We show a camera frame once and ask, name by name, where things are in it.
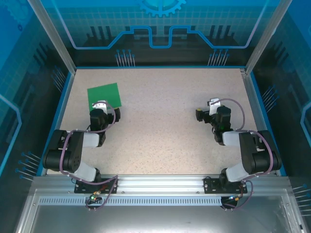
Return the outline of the green square paper sheet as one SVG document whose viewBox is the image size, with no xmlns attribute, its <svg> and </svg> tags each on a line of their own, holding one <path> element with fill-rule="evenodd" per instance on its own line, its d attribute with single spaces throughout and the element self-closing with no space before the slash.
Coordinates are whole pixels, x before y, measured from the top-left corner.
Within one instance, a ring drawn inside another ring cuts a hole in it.
<svg viewBox="0 0 311 233">
<path fill-rule="evenodd" d="M 113 108 L 121 107 L 121 98 L 118 84 L 111 83 L 102 86 L 89 88 L 87 90 L 89 110 L 93 109 L 92 105 L 98 101 L 107 101 Z"/>
</svg>

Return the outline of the blue table edge strip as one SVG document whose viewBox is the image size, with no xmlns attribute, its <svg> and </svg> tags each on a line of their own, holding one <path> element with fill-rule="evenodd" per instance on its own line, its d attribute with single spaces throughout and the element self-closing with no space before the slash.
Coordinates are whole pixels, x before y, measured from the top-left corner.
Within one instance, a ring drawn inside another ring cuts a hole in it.
<svg viewBox="0 0 311 233">
<path fill-rule="evenodd" d="M 160 68 L 238 68 L 238 69 L 245 69 L 245 66 L 135 66 L 135 67 L 87 67 L 87 66 L 80 66 L 76 67 L 77 69 L 160 69 Z"/>
<path fill-rule="evenodd" d="M 250 73 L 250 79 L 252 81 L 252 85 L 254 87 L 254 91 L 256 93 L 256 96 L 257 96 L 257 99 L 258 99 L 258 102 L 259 102 L 260 110 L 261 110 L 262 117 L 263 117 L 262 121 L 264 122 L 264 126 L 270 132 L 270 134 L 271 134 L 271 136 L 273 138 L 273 141 L 274 141 L 274 143 L 276 145 L 276 148 L 278 149 L 278 146 L 277 146 L 277 143 L 276 143 L 276 139 L 274 137 L 274 134 L 273 134 L 273 131 L 272 131 L 272 128 L 271 128 L 271 124 L 270 124 L 270 121 L 268 119 L 267 111 L 266 111 L 266 108 L 264 106 L 262 94 L 259 91 L 259 87 L 258 87 L 256 78 L 255 78 L 255 75 L 254 75 L 253 72 Z"/>
<path fill-rule="evenodd" d="M 44 154 L 45 154 L 45 152 L 46 152 L 46 150 L 48 148 L 48 145 L 49 145 L 49 142 L 51 140 L 51 137 L 52 137 L 52 134 L 53 134 L 54 130 L 60 128 L 60 125 L 61 125 L 61 122 L 62 122 L 62 119 L 63 119 L 63 116 L 64 116 L 64 112 L 65 112 L 65 109 L 66 109 L 66 105 L 67 105 L 67 102 L 68 102 L 68 99 L 69 99 L 69 95 L 70 95 L 70 91 L 71 91 L 71 88 L 72 88 L 72 84 L 73 84 L 73 81 L 74 81 L 74 76 L 75 76 L 74 74 L 69 72 L 67 77 L 66 77 L 64 88 L 63 88 L 62 94 L 60 96 L 60 100 L 59 100 L 59 103 L 58 103 L 58 106 L 57 106 L 57 109 L 56 109 L 56 112 L 55 112 L 55 115 L 54 115 L 54 118 L 53 118 L 51 130 L 49 132 L 49 135 L 48 135 L 48 138 L 47 138 L 44 150 L 43 150 L 42 158 L 41 158 L 39 167 L 37 169 L 36 176 L 44 176 L 46 174 L 46 169 L 42 165 L 43 156 L 44 156 Z"/>
</svg>

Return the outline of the silver metal tray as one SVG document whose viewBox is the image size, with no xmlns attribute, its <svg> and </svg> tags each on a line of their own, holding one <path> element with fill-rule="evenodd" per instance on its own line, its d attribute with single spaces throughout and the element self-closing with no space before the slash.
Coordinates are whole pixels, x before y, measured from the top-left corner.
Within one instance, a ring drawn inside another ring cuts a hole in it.
<svg viewBox="0 0 311 233">
<path fill-rule="evenodd" d="M 27 198 L 15 233 L 311 233 L 287 193 L 221 206 L 42 206 Z M 85 197 L 63 195 L 65 197 Z"/>
</svg>

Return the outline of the aluminium side rail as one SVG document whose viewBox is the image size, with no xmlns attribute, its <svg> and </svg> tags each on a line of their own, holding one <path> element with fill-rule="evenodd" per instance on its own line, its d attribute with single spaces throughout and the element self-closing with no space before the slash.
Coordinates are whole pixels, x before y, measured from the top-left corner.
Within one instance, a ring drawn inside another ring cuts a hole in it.
<svg viewBox="0 0 311 233">
<path fill-rule="evenodd" d="M 239 135 L 242 165 L 251 179 L 279 170 L 282 161 L 273 138 L 262 121 L 262 113 L 250 76 L 246 76 L 243 69 L 241 75 L 258 130 L 249 130 L 245 127 L 243 129 L 245 132 Z"/>
</svg>

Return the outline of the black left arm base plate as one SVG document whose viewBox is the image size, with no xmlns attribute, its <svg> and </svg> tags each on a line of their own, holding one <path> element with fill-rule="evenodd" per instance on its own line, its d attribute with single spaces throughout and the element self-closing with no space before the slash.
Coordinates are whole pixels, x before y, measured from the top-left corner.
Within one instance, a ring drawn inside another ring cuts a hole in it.
<svg viewBox="0 0 311 233">
<path fill-rule="evenodd" d="M 114 184 L 114 180 L 101 184 L 101 185 L 90 185 L 83 183 L 81 181 L 76 181 L 75 182 L 75 188 L 74 188 L 74 193 L 76 194 L 91 194 L 96 191 L 99 191 L 101 194 L 108 194 L 110 189 L 112 189 L 112 194 L 116 194 L 117 192 L 117 184 L 116 182 Z"/>
</svg>

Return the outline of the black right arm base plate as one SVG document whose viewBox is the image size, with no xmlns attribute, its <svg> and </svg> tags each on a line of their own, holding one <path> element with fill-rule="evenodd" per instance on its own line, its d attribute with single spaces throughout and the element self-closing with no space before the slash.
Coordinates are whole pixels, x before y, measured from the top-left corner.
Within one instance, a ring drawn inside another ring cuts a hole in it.
<svg viewBox="0 0 311 233">
<path fill-rule="evenodd" d="M 247 187 L 241 182 L 229 182 L 226 176 L 218 178 L 207 176 L 203 179 L 205 194 L 246 194 Z"/>
</svg>

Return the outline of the aluminium mounting rail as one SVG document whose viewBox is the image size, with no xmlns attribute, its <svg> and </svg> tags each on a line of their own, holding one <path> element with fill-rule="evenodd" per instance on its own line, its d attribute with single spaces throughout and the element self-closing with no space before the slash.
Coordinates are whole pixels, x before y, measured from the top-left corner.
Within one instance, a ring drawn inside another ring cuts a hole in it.
<svg viewBox="0 0 311 233">
<path fill-rule="evenodd" d="M 280 194 L 290 190 L 288 177 L 275 175 L 252 178 L 256 195 Z M 118 195 L 151 194 L 204 194 L 211 185 L 217 185 L 217 175 L 120 175 L 117 184 Z M 71 194 L 74 190 L 71 178 L 61 175 L 35 177 L 31 191 L 40 194 Z"/>
</svg>

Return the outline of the aluminium frame post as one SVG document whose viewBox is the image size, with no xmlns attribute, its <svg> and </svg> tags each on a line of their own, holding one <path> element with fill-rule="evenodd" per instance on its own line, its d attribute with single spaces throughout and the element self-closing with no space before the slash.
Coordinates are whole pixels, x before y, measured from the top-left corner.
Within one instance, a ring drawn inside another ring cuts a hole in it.
<svg viewBox="0 0 311 233">
<path fill-rule="evenodd" d="M 259 42 L 257 43 L 253 53 L 251 54 L 246 66 L 245 66 L 245 75 L 249 76 L 261 57 L 263 51 L 268 45 L 270 39 L 276 32 L 277 27 L 279 26 L 281 20 L 283 19 L 285 13 L 287 12 L 290 4 L 293 0 L 280 0 L 278 6 L 276 7 L 270 21 L 268 22 Z"/>
<path fill-rule="evenodd" d="M 60 35 L 58 34 L 57 29 L 55 28 L 53 22 L 51 21 L 46 9 L 44 8 L 43 4 L 41 3 L 40 0 L 27 0 L 27 2 L 30 4 L 32 10 L 36 14 L 38 20 L 40 21 L 45 32 L 47 33 L 49 39 L 55 46 L 65 66 L 72 75 L 75 75 L 76 66 L 68 50 L 66 49 Z"/>
</svg>

